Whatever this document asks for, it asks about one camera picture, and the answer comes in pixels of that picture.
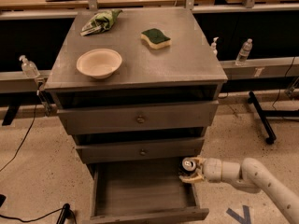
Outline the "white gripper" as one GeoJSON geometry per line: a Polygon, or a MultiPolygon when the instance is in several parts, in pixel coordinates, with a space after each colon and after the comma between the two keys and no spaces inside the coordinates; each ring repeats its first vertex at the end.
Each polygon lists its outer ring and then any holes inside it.
{"type": "MultiPolygon", "coordinates": [[[[209,182],[221,182],[221,160],[214,158],[193,157],[196,167],[201,169],[203,166],[203,175],[209,182]]],[[[194,184],[203,182],[205,179],[202,175],[181,175],[179,179],[183,183],[194,184]]]]}

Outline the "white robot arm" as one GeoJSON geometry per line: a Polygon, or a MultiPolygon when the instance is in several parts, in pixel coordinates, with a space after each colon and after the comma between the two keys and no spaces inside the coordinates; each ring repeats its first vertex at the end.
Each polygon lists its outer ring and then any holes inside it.
{"type": "Polygon", "coordinates": [[[259,161],[245,158],[241,163],[215,158],[187,157],[182,161],[182,182],[227,183],[249,193],[262,190],[290,224],[299,224],[299,196],[281,183],[259,161]]]}

